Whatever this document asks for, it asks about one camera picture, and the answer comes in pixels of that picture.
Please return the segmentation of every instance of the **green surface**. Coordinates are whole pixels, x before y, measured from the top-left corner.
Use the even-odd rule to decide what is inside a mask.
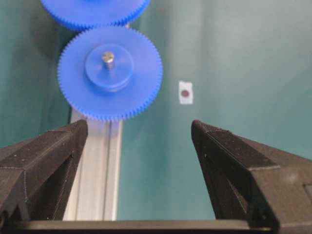
[[[164,79],[124,123],[119,219],[214,218],[193,119],[312,158],[312,1],[154,0],[135,26]],[[193,83],[191,106],[179,104],[180,80]]]
[[[0,147],[68,122],[56,78],[63,34],[39,0],[0,1]]]

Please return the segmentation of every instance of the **metal shaft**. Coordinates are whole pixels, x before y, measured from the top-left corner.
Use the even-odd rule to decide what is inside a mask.
[[[106,69],[112,70],[114,68],[114,58],[115,56],[112,52],[105,52],[103,54],[102,59]]]

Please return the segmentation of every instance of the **white sticker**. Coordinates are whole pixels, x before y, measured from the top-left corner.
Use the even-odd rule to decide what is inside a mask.
[[[182,105],[193,104],[193,84],[179,81],[179,100]]]

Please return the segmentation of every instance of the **blue gear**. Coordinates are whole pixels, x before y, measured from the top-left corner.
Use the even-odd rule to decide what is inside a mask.
[[[138,18],[150,0],[41,0],[61,25],[74,31],[118,25]]]
[[[114,54],[114,68],[102,55]],[[107,26],[80,33],[64,49],[58,82],[73,108],[101,121],[128,119],[155,99],[162,81],[160,55],[152,42],[133,29]]]

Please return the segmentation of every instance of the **dark red dot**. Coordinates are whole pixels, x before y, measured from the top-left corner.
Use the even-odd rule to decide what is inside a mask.
[[[189,91],[187,91],[187,90],[183,90],[183,91],[181,92],[181,95],[182,95],[183,97],[187,98],[187,97],[190,95],[190,93],[189,93]]]

